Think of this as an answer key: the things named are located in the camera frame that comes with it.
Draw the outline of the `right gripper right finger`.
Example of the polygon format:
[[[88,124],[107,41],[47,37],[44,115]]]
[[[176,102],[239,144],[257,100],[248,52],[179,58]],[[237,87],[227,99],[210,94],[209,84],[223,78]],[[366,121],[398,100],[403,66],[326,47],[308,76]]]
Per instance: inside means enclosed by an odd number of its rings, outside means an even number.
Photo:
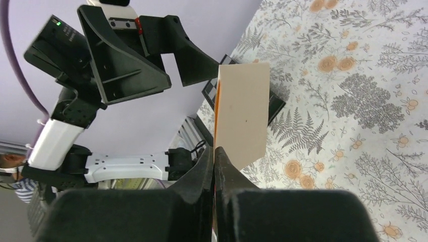
[[[378,241],[369,214],[345,190],[260,189],[214,154],[218,241]]]

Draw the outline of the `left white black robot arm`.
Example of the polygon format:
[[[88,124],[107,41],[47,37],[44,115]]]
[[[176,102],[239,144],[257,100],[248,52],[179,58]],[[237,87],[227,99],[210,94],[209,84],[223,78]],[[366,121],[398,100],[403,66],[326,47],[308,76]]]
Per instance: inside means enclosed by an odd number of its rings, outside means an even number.
[[[143,154],[165,149],[184,119],[194,116],[202,104],[202,84],[188,82],[187,77],[200,72],[203,60],[189,45],[195,44],[211,57],[218,56],[217,48],[208,45],[208,37],[220,28],[216,19],[221,2],[131,1],[126,14],[121,8],[109,8],[94,17],[78,11],[82,4],[83,1],[22,1],[17,6],[22,7],[28,17],[32,32],[41,27],[42,18],[54,14],[76,27],[91,42],[96,41],[95,25],[105,25],[109,18],[134,21],[142,16],[142,35],[135,29],[114,29],[111,35],[132,53],[143,54],[143,43],[154,48],[153,60],[169,76],[172,86],[158,94],[119,103],[118,98],[134,95],[150,83],[150,77],[144,71],[138,81],[121,84],[113,75],[110,48],[100,45],[95,49],[101,55],[97,69],[102,78],[109,79],[105,91],[110,105],[98,113],[78,143],[107,154]]]

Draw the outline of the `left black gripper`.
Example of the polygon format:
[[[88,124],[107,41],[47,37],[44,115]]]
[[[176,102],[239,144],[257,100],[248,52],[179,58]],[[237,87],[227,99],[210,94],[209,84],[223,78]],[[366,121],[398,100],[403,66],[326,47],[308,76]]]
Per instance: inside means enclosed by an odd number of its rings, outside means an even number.
[[[137,15],[129,1],[87,1],[77,13],[107,105],[169,89],[163,54],[174,55],[183,86],[217,77],[219,62],[191,41],[178,16]]]

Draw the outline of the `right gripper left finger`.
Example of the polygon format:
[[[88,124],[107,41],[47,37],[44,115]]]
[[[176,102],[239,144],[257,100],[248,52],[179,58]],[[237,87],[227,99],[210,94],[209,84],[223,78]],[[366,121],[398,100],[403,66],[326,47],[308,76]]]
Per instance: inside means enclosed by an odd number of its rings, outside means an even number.
[[[37,241],[211,241],[213,148],[166,189],[71,190],[50,206]]]

